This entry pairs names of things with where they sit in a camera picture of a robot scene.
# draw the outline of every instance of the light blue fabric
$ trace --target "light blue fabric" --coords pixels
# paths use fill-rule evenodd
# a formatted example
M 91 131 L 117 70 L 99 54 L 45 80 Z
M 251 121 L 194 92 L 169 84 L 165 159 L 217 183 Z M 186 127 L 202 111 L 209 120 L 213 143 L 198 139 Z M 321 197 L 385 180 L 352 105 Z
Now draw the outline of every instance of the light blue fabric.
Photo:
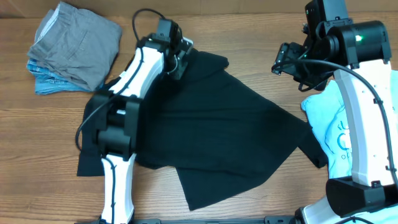
M 88 92 L 88 90 L 68 82 L 66 79 L 49 71 L 47 68 L 38 66 L 37 61 L 34 59 L 29 59 L 26 67 L 36 79 L 35 93 L 38 95 L 46 95 L 60 91 Z
M 394 113 L 398 118 L 398 72 L 391 74 L 391 94 Z M 326 89 L 309 96 L 302 102 L 312 131 L 328 156 L 329 178 L 351 175 L 352 148 L 343 97 L 337 83 L 331 80 Z M 373 223 L 398 223 L 398 206 L 385 208 L 375 213 L 357 214 L 357 217 Z

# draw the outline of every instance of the wooden table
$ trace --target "wooden table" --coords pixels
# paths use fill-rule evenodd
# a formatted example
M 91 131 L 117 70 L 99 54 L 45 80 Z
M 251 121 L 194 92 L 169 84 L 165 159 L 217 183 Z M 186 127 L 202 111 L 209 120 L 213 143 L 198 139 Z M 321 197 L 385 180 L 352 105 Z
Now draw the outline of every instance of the wooden table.
M 381 20 L 398 55 L 398 14 L 352 13 L 354 21 Z M 131 21 L 111 17 L 123 28 L 120 54 L 110 78 L 134 53 Z M 282 108 L 306 120 L 301 93 L 289 75 L 270 72 L 283 42 L 302 43 L 304 14 L 241 14 L 171 17 L 198 50 L 228 57 L 227 71 Z M 0 19 L 0 223 L 73 223 L 95 220 L 104 199 L 103 177 L 77 177 L 79 152 L 73 137 L 90 93 L 34 94 L 26 53 L 40 19 Z M 138 32 L 155 31 L 156 19 L 138 20 Z M 392 58 L 397 69 L 398 57 Z M 173 167 L 135 166 L 136 218 L 259 218 L 290 215 L 325 194 L 327 168 L 317 169 L 299 150 L 261 186 L 190 212 Z

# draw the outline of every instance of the folded gray cloth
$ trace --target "folded gray cloth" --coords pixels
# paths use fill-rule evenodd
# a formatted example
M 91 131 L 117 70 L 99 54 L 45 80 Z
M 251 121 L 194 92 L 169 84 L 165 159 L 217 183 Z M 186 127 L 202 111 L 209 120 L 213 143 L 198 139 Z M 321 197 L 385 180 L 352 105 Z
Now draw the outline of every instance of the folded gray cloth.
M 38 66 L 94 91 L 109 73 L 121 34 L 116 23 L 60 2 L 44 18 L 27 55 L 36 59 Z

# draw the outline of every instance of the folded blue cloth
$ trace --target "folded blue cloth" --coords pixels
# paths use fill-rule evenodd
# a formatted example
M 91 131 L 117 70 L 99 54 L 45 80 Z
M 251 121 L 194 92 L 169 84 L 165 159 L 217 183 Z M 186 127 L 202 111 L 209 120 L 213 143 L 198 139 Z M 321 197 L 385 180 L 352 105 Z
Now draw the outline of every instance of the folded blue cloth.
M 59 91 L 88 91 L 68 82 L 47 68 L 38 66 L 37 61 L 34 59 L 29 59 L 26 67 L 36 78 L 35 93 L 38 95 L 46 95 Z
M 392 71 L 391 74 L 391 94 L 394 113 L 398 118 L 397 71 Z M 344 101 L 337 83 L 331 80 L 322 93 L 309 96 L 301 106 L 313 127 L 315 137 L 328 156 L 329 178 L 351 175 L 353 162 L 351 140 Z M 356 216 L 373 223 L 398 223 L 398 206 Z

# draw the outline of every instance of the green light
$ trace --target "green light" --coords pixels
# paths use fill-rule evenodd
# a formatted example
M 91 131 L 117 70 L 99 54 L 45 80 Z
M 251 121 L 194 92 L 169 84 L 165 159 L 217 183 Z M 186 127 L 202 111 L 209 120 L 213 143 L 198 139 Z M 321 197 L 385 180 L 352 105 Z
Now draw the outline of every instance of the green light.
M 355 36 L 355 40 L 356 40 L 356 41 L 361 41 L 361 40 L 363 40 L 363 36 L 361 36 L 361 35 L 356 35 L 356 36 Z

